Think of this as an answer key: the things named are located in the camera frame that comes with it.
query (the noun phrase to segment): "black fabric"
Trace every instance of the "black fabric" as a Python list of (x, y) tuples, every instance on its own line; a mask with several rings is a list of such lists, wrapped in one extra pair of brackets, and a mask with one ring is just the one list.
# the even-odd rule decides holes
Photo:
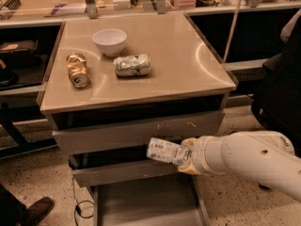
[(0, 184), (0, 225), (15, 226), (25, 212), (26, 206)]
[(275, 68), (254, 93), (252, 112), (266, 128), (286, 135), (301, 155), (301, 18)]

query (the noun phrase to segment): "floor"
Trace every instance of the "floor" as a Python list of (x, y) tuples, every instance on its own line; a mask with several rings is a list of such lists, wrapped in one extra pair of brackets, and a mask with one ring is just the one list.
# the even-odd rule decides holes
[[(229, 107), (225, 111), (219, 136), (232, 131), (262, 129), (248, 105)], [(18, 126), (29, 140), (51, 135), (46, 121)], [(12, 145), (5, 132), (1, 131), (0, 136), (2, 147)], [(68, 158), (57, 147), (0, 160), (0, 182), (28, 206), (43, 196), (54, 199), (53, 211), (39, 226), (76, 225), (75, 205), (92, 201), (87, 190), (73, 181)], [(256, 183), (237, 175), (199, 176), (198, 189), (212, 226), (300, 225), (300, 202), (275, 190), (263, 191)], [(85, 216), (92, 212), (91, 203), (83, 202), (82, 206)], [(93, 218), (76, 218), (78, 225), (93, 225)]]

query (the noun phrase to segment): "upright can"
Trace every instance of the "upright can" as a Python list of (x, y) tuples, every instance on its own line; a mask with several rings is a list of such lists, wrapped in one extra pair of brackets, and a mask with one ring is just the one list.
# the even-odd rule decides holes
[(82, 88), (89, 83), (87, 61), (82, 54), (72, 53), (68, 55), (67, 66), (69, 79), (75, 87)]

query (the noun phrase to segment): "person's leg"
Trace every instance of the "person's leg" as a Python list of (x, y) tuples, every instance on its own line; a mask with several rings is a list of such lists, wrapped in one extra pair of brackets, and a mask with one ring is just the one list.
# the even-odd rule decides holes
[(26, 212), (26, 206), (19, 202), (0, 184), (0, 222), (3, 225), (15, 226)]

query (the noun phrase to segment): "white bowl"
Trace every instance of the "white bowl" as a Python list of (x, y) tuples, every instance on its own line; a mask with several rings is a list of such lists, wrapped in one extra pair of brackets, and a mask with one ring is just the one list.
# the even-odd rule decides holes
[(92, 37), (99, 51), (108, 57), (116, 57), (125, 47), (127, 35), (119, 29), (105, 29)]

